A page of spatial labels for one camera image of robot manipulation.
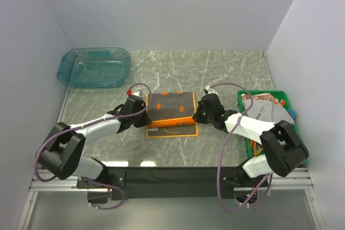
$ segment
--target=green basket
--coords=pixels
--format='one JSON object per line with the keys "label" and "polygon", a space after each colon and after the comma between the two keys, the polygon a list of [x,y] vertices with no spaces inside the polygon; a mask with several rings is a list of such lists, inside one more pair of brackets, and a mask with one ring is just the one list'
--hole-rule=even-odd
{"label": "green basket", "polygon": [[[248,90],[248,91],[250,92],[251,95],[265,94],[265,93],[272,94],[273,97],[278,99],[279,102],[281,102],[281,100],[285,100],[285,104],[283,106],[285,109],[291,109],[289,100],[288,100],[287,95],[284,91],[269,91],[269,90]],[[242,98],[241,98],[242,94],[246,94],[246,92],[243,90],[240,90],[237,92],[238,106],[239,106],[239,111],[241,113],[244,111]],[[296,123],[294,124],[293,128],[295,129],[297,135],[299,135]],[[247,157],[250,158],[253,155],[252,155],[252,150],[250,148],[249,139],[245,138],[244,140],[245,140],[245,144],[246,144]]]}

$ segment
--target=table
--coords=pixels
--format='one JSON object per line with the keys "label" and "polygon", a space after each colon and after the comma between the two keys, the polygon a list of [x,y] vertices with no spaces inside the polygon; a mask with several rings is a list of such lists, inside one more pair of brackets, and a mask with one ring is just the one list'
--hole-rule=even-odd
{"label": "table", "polygon": [[[114,89],[73,89],[67,93],[61,121],[78,124],[102,116],[126,100],[128,87],[144,82],[153,92],[194,91],[196,100],[207,85],[236,82],[247,89],[272,90],[263,53],[228,51],[130,51],[132,69],[125,84]],[[137,89],[146,92],[140,86]],[[217,91],[225,109],[238,110],[237,91],[220,86]],[[198,137],[147,139],[145,128],[99,139],[84,148],[108,166],[216,166],[226,134],[212,125],[199,125]],[[224,166],[237,166],[247,158],[244,139],[234,135],[228,142]]]}

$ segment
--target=wall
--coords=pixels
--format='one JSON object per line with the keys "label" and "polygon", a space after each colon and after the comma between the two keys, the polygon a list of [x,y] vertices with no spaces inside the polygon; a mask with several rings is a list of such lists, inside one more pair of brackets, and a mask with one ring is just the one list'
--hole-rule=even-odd
{"label": "wall", "polygon": [[0,228],[15,229],[33,159],[56,122],[71,47],[46,0],[0,0]]}
{"label": "wall", "polygon": [[343,229],[345,214],[344,2],[295,0],[267,51],[274,86],[297,112],[329,229]]}
{"label": "wall", "polygon": [[293,0],[48,0],[72,47],[266,51]]}

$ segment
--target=gray garment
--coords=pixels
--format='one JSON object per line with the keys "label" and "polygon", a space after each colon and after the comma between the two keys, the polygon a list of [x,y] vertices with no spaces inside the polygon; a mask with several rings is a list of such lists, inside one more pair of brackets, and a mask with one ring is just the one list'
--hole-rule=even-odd
{"label": "gray garment", "polygon": [[[250,104],[250,99],[243,101],[245,109],[249,107]],[[283,106],[267,100],[254,100],[253,107],[247,112],[247,116],[260,121],[280,122],[281,120],[284,120],[292,125],[295,124],[294,120]]]}

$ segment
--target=purple cable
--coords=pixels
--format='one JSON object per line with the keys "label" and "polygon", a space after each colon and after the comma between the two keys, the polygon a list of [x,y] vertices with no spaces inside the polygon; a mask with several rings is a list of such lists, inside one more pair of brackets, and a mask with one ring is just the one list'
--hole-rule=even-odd
{"label": "purple cable", "polygon": [[[146,89],[148,90],[149,92],[149,103],[146,105],[145,108],[143,108],[142,110],[138,111],[137,113],[133,113],[133,114],[127,114],[127,115],[120,115],[120,116],[114,116],[114,117],[108,117],[106,118],[105,120],[106,121],[109,121],[109,120],[116,120],[116,119],[121,119],[121,118],[128,118],[128,117],[133,117],[133,116],[136,116],[138,114],[141,114],[143,113],[144,111],[147,110],[147,108],[149,107],[150,103],[151,103],[151,100],[152,100],[152,92],[151,92],[151,89],[145,84],[145,83],[135,83],[133,84],[132,86],[130,86],[129,90],[131,90],[134,86],[137,86],[137,85],[142,85],[142,86],[145,86]],[[55,179],[56,176],[53,176],[49,179],[44,179],[42,178],[40,175],[39,175],[39,172],[38,172],[38,161],[39,161],[39,158],[42,154],[42,152],[44,151],[44,149],[47,147],[47,145],[52,141],[54,140],[55,138],[63,135],[63,134],[66,134],[68,132],[71,132],[71,131],[75,131],[75,130],[79,130],[79,129],[82,129],[82,128],[87,128],[87,127],[90,127],[90,126],[93,126],[99,122],[102,122],[104,121],[104,119],[99,119],[99,120],[96,120],[96,121],[93,121],[93,122],[90,122],[90,123],[86,123],[84,124],[84,126],[78,126],[78,127],[74,127],[74,128],[71,128],[71,129],[67,129],[67,130],[64,130],[64,131],[61,131],[55,135],[53,135],[52,137],[50,137],[49,139],[47,139],[42,145],[41,147],[38,149],[37,151],[37,154],[36,154],[36,157],[35,157],[35,160],[34,160],[34,175],[37,177],[38,180],[40,180],[41,182],[50,182],[51,180]],[[102,184],[102,183],[97,183],[97,185],[100,185],[100,186],[103,186],[103,187],[106,187],[106,188],[113,188],[113,189],[116,189],[118,191],[120,191],[122,193],[122,201],[117,204],[116,206],[114,207],[110,207],[110,208],[101,208],[101,207],[98,207],[98,209],[103,209],[103,210],[110,210],[112,208],[116,208],[116,207],[119,207],[125,200],[126,198],[126,195],[124,193],[123,190],[121,190],[120,188],[117,188],[115,186],[111,186],[111,185],[107,185],[107,184]]]}
{"label": "purple cable", "polygon": [[[254,104],[254,99],[253,99],[253,96],[250,94],[250,92],[245,89],[244,87],[240,86],[239,84],[237,83],[217,83],[213,86],[210,86],[210,88],[213,88],[213,87],[216,87],[216,86],[222,86],[222,85],[231,85],[231,86],[237,86],[239,88],[241,88],[242,90],[244,90],[245,92],[247,92],[247,94],[250,96],[250,99],[251,99],[251,104],[249,105],[248,108],[246,108],[241,114],[242,115],[245,115],[247,113],[247,111],[252,108],[253,104]],[[233,134],[233,132],[236,130],[236,128],[239,126],[240,122],[241,122],[241,119],[242,117],[239,117],[238,120],[237,120],[237,123],[235,124],[235,126],[230,130],[229,134],[226,136],[226,139],[224,141],[224,144],[222,146],[222,149],[220,150],[220,155],[219,155],[219,160],[218,160],[218,166],[217,166],[217,196],[218,196],[218,200],[222,206],[222,208],[227,211],[228,213],[233,213],[233,212],[236,212],[238,210],[240,210],[241,208],[243,208],[244,206],[246,206],[247,202],[252,198],[252,196],[256,193],[256,191],[258,190],[258,188],[260,188],[260,186],[265,182],[265,180],[267,179],[268,175],[264,176],[263,179],[259,182],[259,184],[256,186],[256,188],[251,192],[251,194],[247,197],[247,199],[241,204],[239,205],[237,208],[235,208],[234,210],[229,210],[228,208],[226,208],[225,204],[224,204],[224,201],[222,199],[222,195],[220,193],[220,169],[222,167],[222,158],[223,158],[223,153],[224,153],[224,149],[225,149],[225,146],[226,146],[226,143],[228,142],[229,138],[231,137],[231,135]],[[271,186],[271,182],[272,182],[272,178],[270,180],[270,183],[267,187],[267,190],[265,192],[265,194],[257,201],[255,202],[254,204],[260,202],[263,200],[263,198],[267,195],[269,189],[270,189],[270,186]]]}

